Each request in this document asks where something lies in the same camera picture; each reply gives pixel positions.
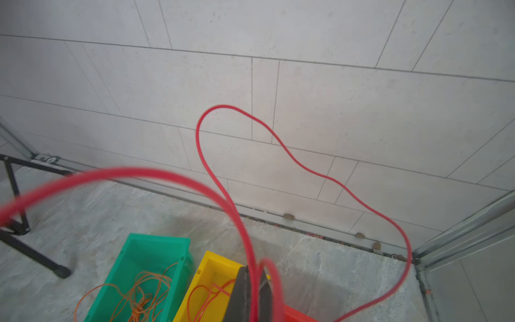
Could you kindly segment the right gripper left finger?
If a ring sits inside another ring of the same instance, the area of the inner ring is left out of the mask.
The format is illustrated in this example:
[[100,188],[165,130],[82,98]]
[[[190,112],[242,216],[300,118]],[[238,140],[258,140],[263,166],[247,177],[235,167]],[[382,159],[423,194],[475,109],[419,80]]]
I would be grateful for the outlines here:
[[223,322],[249,322],[251,307],[251,282],[249,269],[239,269],[234,282]]

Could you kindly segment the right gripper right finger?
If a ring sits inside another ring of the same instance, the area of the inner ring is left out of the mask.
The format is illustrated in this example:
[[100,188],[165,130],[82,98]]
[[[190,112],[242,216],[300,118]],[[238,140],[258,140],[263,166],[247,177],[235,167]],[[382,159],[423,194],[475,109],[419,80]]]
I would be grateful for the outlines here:
[[262,271],[259,285],[258,321],[271,322],[273,315],[273,293],[268,276]]

